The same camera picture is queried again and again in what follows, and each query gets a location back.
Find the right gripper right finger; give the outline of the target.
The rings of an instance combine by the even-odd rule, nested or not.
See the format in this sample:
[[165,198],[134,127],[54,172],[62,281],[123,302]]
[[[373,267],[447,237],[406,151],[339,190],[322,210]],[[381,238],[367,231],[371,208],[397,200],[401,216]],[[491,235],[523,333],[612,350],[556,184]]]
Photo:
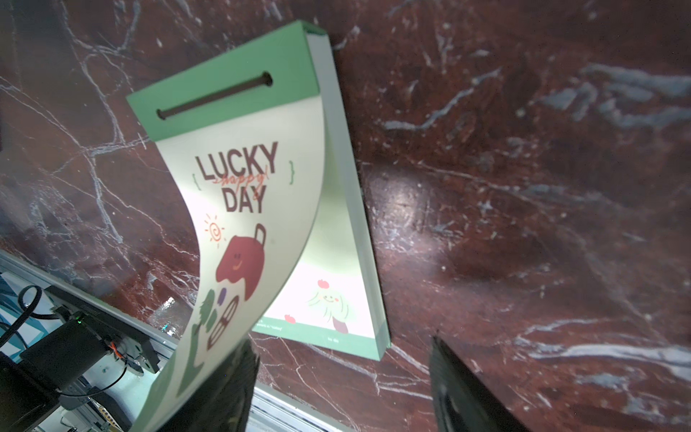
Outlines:
[[431,341],[429,373],[440,431],[529,430],[439,336]]

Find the green red lucky memo pad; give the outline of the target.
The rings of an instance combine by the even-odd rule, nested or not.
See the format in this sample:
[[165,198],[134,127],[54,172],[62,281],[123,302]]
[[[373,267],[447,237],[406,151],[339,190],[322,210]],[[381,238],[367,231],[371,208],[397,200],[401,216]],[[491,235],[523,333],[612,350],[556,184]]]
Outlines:
[[161,428],[251,331],[390,347],[327,33],[290,23],[127,98],[194,225],[188,326],[133,428]]

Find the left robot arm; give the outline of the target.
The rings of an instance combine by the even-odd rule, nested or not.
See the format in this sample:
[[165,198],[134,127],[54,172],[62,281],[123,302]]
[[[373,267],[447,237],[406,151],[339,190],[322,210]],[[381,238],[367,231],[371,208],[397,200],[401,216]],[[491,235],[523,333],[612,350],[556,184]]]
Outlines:
[[1,430],[30,431],[61,405],[76,408],[89,401],[79,378],[108,350],[86,324],[64,323],[14,362],[1,356]]

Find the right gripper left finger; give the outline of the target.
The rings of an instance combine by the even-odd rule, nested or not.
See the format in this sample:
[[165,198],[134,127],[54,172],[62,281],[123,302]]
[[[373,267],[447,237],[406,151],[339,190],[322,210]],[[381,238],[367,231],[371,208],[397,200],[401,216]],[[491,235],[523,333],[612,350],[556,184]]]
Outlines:
[[259,356],[243,339],[162,431],[243,432],[257,382]]

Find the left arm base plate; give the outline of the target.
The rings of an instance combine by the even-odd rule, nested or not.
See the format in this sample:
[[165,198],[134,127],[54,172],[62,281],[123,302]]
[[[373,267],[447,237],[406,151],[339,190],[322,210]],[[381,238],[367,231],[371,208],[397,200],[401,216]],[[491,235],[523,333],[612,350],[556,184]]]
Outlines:
[[44,290],[50,300],[64,316],[86,324],[107,347],[115,344],[117,352],[127,360],[136,361],[144,370],[157,374],[161,363],[151,338],[129,322],[107,311],[98,302],[69,293],[57,286]]

